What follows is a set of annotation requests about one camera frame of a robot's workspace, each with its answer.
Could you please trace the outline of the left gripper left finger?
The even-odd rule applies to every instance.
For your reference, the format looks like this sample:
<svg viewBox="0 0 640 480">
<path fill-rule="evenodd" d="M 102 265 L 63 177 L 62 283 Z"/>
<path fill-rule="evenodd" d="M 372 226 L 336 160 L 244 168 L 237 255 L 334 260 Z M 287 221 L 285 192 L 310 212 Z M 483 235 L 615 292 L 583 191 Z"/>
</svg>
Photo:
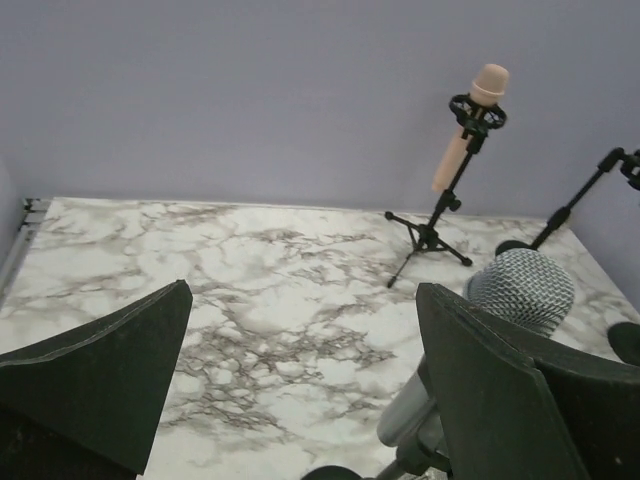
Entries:
<svg viewBox="0 0 640 480">
<path fill-rule="evenodd" d="M 170 283 L 1 356 L 4 479 L 143 475 L 193 303 Z"/>
</svg>

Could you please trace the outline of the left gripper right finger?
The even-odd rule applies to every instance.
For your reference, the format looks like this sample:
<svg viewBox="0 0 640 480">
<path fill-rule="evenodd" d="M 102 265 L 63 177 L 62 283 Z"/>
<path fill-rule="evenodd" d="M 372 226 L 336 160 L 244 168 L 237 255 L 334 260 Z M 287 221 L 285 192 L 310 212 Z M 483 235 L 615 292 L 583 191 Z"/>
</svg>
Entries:
<svg viewBox="0 0 640 480">
<path fill-rule="evenodd" d="M 420 333 L 457 479 L 635 479 L 639 370 L 421 284 Z"/>
</svg>

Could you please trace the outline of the black tripod mic stand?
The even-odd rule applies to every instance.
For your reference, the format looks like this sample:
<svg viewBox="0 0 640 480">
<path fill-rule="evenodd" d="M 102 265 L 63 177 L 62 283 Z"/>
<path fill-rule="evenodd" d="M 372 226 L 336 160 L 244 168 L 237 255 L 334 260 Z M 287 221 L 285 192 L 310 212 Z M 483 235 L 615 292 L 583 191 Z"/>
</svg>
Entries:
<svg viewBox="0 0 640 480">
<path fill-rule="evenodd" d="M 504 110 L 500 106 L 499 106 L 499 109 L 502 112 L 504 112 Z M 447 242 L 441 239 L 438 231 L 436 230 L 436 224 L 440 219 L 441 215 L 447 209 L 449 209 L 452 212 L 455 212 L 460 208 L 462 202 L 456 196 L 454 189 L 457 186 L 471 158 L 474 155 L 477 155 L 481 150 L 484 144 L 484 141 L 488 137 L 489 131 L 485 136 L 482 136 L 480 140 L 473 140 L 471 144 L 467 147 L 468 154 L 465 156 L 464 161 L 460 166 L 460 168 L 458 169 L 458 172 L 456 173 L 456 176 L 452 180 L 450 186 L 440 194 L 440 197 L 436 203 L 434 211 L 430 216 L 429 221 L 426 224 L 412 223 L 406 219 L 403 219 L 397 216 L 391 211 L 386 211 L 384 213 L 384 217 L 386 220 L 397 222 L 407 227 L 409 236 L 411 239 L 411 245 L 412 245 L 412 250 L 405 257 L 404 262 L 399 267 L 397 272 L 388 281 L 387 283 L 388 288 L 392 288 L 394 286 L 398 277 L 400 276 L 401 272 L 403 271 L 403 269 L 405 268 L 409 260 L 419 253 L 446 252 L 456 257 L 461 262 L 461 264 L 465 267 L 470 267 L 473 265 L 473 261 L 469 257 L 462 255 L 454 247 L 452 247 Z"/>
</svg>

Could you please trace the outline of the beige microphone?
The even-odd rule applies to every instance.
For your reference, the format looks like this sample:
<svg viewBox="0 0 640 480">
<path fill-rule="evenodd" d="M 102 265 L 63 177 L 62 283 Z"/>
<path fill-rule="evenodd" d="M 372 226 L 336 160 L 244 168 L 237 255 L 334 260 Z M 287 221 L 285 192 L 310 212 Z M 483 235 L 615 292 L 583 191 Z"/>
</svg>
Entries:
<svg viewBox="0 0 640 480">
<path fill-rule="evenodd" d="M 499 109 L 510 74 L 497 64 L 486 64 L 472 81 L 468 94 L 450 101 L 458 128 L 450 140 L 432 181 L 432 189 L 444 192 L 456 176 L 473 140 L 480 140 L 490 129 L 501 128 L 506 114 Z"/>
</svg>

